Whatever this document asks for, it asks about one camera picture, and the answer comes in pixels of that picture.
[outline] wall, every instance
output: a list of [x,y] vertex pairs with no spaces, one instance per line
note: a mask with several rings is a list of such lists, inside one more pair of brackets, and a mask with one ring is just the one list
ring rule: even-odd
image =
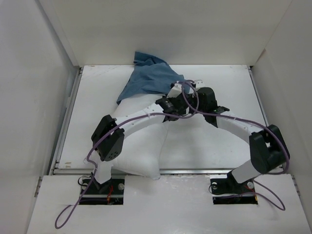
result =
[[0,0],[0,233],[27,229],[76,70],[35,0]]
[[269,123],[281,128],[312,227],[312,1],[293,0],[253,67]]
[[170,64],[254,65],[291,0],[40,2],[80,66],[132,64],[135,50]]

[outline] blue cloth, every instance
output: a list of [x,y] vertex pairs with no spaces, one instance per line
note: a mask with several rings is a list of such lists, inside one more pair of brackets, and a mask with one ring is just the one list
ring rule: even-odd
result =
[[155,56],[136,52],[134,64],[135,69],[117,104],[135,94],[167,94],[172,83],[184,81],[183,75],[178,75],[169,64]]

